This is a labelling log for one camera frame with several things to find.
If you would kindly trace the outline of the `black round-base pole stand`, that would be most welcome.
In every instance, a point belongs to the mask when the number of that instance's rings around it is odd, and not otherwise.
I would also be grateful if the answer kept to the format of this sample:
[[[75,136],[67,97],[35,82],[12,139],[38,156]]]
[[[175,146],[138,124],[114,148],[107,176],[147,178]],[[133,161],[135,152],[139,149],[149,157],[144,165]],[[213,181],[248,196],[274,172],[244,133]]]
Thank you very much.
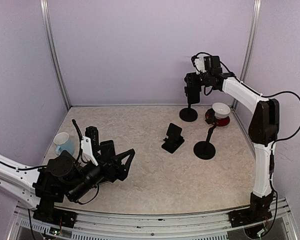
[[[198,113],[191,105],[196,104],[196,101],[188,101],[187,107],[183,108],[179,112],[179,117],[185,122],[194,122],[198,118]]]

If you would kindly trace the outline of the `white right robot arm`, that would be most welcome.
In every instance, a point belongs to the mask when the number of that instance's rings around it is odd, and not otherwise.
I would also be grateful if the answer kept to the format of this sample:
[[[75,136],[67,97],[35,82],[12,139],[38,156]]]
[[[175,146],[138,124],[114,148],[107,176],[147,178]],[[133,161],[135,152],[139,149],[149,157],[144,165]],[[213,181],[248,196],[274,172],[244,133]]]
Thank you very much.
[[[191,104],[200,101],[201,88],[208,86],[232,96],[252,113],[248,136],[255,152],[255,182],[249,207],[231,211],[229,218],[233,227],[270,219],[270,205],[276,192],[272,184],[272,174],[280,125],[279,102],[255,92],[233,73],[190,72],[186,74],[184,81],[186,96],[195,98]]]

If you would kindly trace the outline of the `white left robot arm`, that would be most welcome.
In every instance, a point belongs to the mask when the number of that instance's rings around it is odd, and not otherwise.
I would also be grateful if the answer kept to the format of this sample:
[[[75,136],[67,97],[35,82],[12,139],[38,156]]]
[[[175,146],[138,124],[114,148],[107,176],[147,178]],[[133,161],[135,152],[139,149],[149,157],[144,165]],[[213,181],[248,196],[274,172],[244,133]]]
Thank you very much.
[[[80,200],[91,189],[99,189],[102,181],[124,181],[129,173],[135,150],[115,154],[112,141],[100,146],[87,138],[81,140],[81,165],[66,150],[46,165],[22,166],[0,155],[0,186],[33,210],[33,217],[42,222],[56,222],[63,214],[55,207],[64,198],[83,205]]]

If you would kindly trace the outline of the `blue-edged black smartphone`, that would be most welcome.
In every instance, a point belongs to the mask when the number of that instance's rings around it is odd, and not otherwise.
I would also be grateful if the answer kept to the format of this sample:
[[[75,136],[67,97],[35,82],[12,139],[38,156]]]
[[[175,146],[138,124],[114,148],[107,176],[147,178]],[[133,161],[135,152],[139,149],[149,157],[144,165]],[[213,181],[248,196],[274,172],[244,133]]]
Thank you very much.
[[[200,102],[201,96],[201,87],[187,87],[187,85],[184,87],[184,92],[187,97],[187,103],[190,101],[196,101],[198,104]]]

